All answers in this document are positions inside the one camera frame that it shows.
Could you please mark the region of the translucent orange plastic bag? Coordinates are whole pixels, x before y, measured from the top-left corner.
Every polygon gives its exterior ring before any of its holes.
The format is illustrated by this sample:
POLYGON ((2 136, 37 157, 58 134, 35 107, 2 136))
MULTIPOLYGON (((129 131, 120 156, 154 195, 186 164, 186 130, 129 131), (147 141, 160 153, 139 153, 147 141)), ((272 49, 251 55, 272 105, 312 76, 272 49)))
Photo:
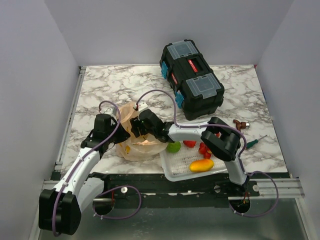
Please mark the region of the translucent orange plastic bag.
POLYGON ((138 116, 133 101, 121 106, 121 125, 130 134, 130 138, 116 145, 116 153, 128 161, 147 161, 167 148, 167 143, 160 142, 153 135, 146 134, 135 137, 131 131, 130 119, 138 116))

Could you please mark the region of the red fake apple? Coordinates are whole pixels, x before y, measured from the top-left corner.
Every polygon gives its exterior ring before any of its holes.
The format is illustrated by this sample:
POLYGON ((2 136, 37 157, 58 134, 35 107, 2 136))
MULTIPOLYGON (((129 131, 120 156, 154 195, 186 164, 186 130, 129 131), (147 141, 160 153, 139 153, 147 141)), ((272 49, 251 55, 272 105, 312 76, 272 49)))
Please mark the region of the red fake apple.
POLYGON ((184 140, 183 144, 188 148, 194 148, 196 146, 197 142, 194 140, 184 140))

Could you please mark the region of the red fake lychee bunch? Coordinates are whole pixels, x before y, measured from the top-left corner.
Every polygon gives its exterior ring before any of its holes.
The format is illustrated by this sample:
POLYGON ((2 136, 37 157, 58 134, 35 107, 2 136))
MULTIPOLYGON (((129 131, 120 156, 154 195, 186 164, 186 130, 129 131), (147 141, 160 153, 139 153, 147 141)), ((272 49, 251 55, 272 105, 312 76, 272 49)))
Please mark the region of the red fake lychee bunch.
POLYGON ((198 152, 203 155, 204 159, 210 159, 212 156, 211 150, 203 142, 200 143, 198 152))

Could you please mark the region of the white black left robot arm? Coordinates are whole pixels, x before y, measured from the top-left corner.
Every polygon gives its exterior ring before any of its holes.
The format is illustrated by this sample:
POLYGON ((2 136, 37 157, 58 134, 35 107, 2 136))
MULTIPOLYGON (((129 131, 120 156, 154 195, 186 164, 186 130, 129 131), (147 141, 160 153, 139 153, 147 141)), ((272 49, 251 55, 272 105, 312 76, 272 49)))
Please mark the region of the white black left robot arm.
POLYGON ((101 160, 110 144, 122 143, 130 134, 113 113, 97 114, 93 130, 80 145, 80 151, 71 168, 52 188, 44 189, 39 196, 38 226, 60 234, 73 235, 81 222, 82 212, 98 195, 107 197, 111 185, 90 178, 92 168, 101 160))

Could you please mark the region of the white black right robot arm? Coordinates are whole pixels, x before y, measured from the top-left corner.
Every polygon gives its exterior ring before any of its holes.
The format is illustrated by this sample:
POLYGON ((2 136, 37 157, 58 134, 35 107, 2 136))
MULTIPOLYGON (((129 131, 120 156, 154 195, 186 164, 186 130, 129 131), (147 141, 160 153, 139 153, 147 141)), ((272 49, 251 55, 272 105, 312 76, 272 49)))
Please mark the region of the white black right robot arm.
POLYGON ((230 180, 230 191, 241 196, 248 190, 248 180, 241 154, 247 147, 242 132, 227 125, 218 117, 197 125, 181 125, 176 122, 162 121, 150 109, 142 110, 130 121, 135 137, 153 135, 162 143, 180 141, 203 142, 219 160, 224 161, 230 180))

